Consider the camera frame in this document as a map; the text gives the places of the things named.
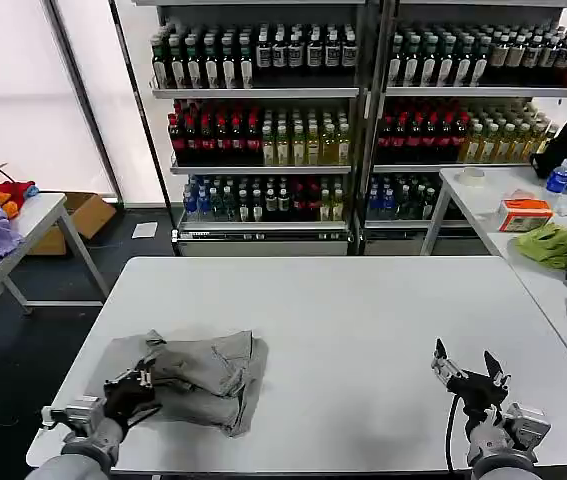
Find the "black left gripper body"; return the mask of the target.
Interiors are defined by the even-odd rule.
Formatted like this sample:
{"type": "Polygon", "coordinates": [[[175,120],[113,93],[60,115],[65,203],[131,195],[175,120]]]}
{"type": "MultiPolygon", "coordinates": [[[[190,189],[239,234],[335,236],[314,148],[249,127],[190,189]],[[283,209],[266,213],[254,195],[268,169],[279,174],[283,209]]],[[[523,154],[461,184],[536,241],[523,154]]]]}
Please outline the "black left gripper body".
{"type": "Polygon", "coordinates": [[[157,413],[157,400],[153,389],[141,389],[135,380],[105,387],[104,416],[120,427],[133,427],[157,413]]]}

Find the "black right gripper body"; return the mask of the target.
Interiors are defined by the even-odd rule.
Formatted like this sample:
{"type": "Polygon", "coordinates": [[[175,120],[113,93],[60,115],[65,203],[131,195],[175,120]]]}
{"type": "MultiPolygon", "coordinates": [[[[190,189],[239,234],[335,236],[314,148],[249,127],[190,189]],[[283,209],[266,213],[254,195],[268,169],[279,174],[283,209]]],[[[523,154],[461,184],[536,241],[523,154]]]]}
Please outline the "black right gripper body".
{"type": "Polygon", "coordinates": [[[509,376],[502,373],[490,377],[463,370],[448,379],[446,388],[463,399],[463,411],[470,420],[484,421],[487,410],[501,410],[509,393],[508,382],[509,376]]]}

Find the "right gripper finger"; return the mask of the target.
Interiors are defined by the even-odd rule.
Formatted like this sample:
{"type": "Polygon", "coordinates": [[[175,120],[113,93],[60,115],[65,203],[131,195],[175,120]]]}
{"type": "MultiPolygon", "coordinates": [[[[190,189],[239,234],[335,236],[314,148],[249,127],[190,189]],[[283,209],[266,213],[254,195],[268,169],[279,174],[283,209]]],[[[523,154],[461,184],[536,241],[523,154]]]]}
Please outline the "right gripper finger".
{"type": "Polygon", "coordinates": [[[488,350],[484,351],[484,361],[492,384],[496,388],[507,390],[510,376],[504,373],[499,361],[488,350]]]}
{"type": "Polygon", "coordinates": [[[461,379],[464,372],[447,356],[447,351],[440,338],[436,340],[431,369],[442,384],[448,384],[452,379],[461,379]]]}

